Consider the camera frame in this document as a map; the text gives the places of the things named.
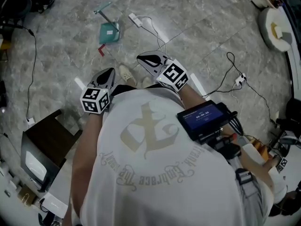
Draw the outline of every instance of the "green object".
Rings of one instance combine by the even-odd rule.
[[[116,22],[105,23],[100,27],[99,44],[117,42],[120,37],[119,24]]]
[[[102,24],[100,27],[100,34],[99,34],[99,44],[104,43],[113,43],[117,42],[120,38],[120,26],[117,22],[112,22],[103,12],[102,10],[109,6],[111,2],[100,6],[97,10],[94,11],[95,14],[99,13],[101,16],[104,17],[105,20],[108,22]]]

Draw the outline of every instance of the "white sneaker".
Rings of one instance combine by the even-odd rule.
[[[145,77],[142,81],[142,88],[147,88],[151,85],[153,85],[153,83],[151,82],[151,79],[149,77]]]
[[[135,85],[137,85],[136,79],[133,77],[132,73],[127,67],[125,67],[124,65],[119,66],[119,72],[121,78],[123,78],[125,82],[127,82],[128,79],[132,79],[135,82]]]

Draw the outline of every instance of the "small display screen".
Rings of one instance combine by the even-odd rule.
[[[215,105],[207,105],[194,112],[191,112],[188,115],[185,115],[183,118],[189,125],[190,129],[195,129],[222,115],[223,113],[217,109]]]

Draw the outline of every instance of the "white t-shirt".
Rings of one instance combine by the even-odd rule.
[[[235,172],[188,137],[167,89],[117,95],[101,129],[81,208],[84,226],[245,225]]]

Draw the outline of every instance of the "handheld device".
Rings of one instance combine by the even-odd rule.
[[[179,122],[193,141],[207,143],[226,160],[240,156],[240,147],[232,143],[236,134],[222,137],[223,126],[236,119],[237,112],[230,112],[223,103],[206,101],[177,115]]]

